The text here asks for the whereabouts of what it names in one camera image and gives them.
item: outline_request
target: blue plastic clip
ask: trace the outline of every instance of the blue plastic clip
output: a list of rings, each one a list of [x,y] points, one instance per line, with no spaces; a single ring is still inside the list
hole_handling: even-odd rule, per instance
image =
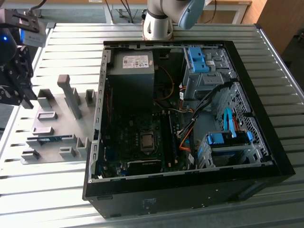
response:
[[[224,138],[222,133],[210,134],[213,144],[224,144]]]
[[[235,138],[237,136],[234,130],[231,108],[225,108],[225,112],[224,112],[224,131],[228,131],[228,130],[231,131],[232,138]]]
[[[198,153],[198,157],[200,157],[200,154],[203,152],[203,147],[201,147],[200,149],[199,149],[199,153]]]
[[[24,41],[24,31],[23,31],[23,29],[21,29],[21,32],[20,32],[20,41],[21,42]]]
[[[194,73],[207,73],[210,71],[205,63],[205,55],[202,53],[200,47],[190,47],[188,51]]]
[[[207,141],[208,141],[208,145],[212,145],[213,144],[213,141],[212,141],[210,135],[207,136]]]
[[[251,132],[247,132],[247,136],[248,136],[249,141],[252,143],[253,142],[252,133]]]

